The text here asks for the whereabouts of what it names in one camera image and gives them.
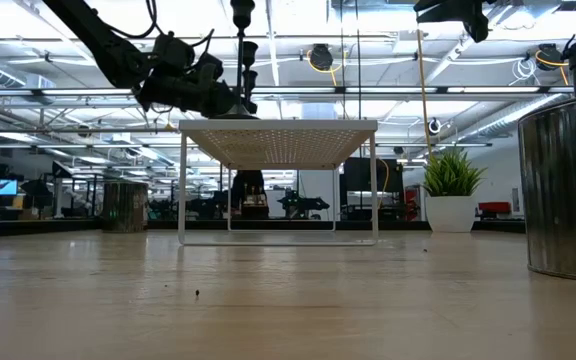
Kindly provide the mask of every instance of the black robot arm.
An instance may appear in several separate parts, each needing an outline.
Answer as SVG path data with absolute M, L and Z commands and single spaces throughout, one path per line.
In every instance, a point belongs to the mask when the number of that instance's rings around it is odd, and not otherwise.
M 221 61 L 204 53 L 193 65 L 193 47 L 173 33 L 159 35 L 153 51 L 142 53 L 116 35 L 84 0 L 44 3 L 90 49 L 108 81 L 117 88 L 132 89 L 144 110 L 158 103 L 213 117 L 235 105 L 228 85 L 217 82 L 223 74 Z

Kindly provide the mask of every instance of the perforated tabletop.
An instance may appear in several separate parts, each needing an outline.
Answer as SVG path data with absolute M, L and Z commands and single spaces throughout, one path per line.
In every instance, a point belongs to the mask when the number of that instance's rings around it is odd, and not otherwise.
M 334 170 L 377 131 L 373 120 L 182 120 L 179 130 L 236 170 Z

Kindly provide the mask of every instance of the metal trash can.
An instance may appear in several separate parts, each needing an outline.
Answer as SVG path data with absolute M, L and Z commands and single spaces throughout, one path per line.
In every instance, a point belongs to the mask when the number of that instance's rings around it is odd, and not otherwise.
M 144 231 L 147 216 L 148 185 L 127 181 L 104 184 L 102 229 L 104 232 L 135 233 Z
M 576 98 L 519 121 L 528 267 L 576 279 Z

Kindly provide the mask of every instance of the potted plant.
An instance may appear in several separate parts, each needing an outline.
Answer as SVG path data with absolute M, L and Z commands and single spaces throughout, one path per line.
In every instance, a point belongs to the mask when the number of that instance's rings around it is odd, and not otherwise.
M 457 149 L 430 157 L 424 188 L 430 196 L 426 198 L 426 216 L 433 231 L 470 232 L 476 207 L 472 194 L 485 170 L 473 168 L 466 153 Z

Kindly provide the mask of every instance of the white table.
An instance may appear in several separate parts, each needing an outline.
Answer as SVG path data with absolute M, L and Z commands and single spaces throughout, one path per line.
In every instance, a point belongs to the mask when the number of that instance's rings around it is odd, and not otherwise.
M 179 243 L 187 243 L 186 235 L 186 156 L 188 138 L 204 152 L 228 169 L 228 189 L 234 170 L 331 170 L 336 198 L 339 166 L 366 140 L 370 140 L 370 188 L 372 192 L 372 236 L 379 235 L 377 211 L 377 170 L 375 132 L 377 121 L 372 120 L 181 120 L 181 159 L 179 171 Z M 231 228 L 231 201 L 228 192 L 228 230 Z M 333 217 L 333 231 L 336 229 Z M 273 244 L 273 245 L 313 245 Z M 317 245 L 353 245 L 326 242 Z

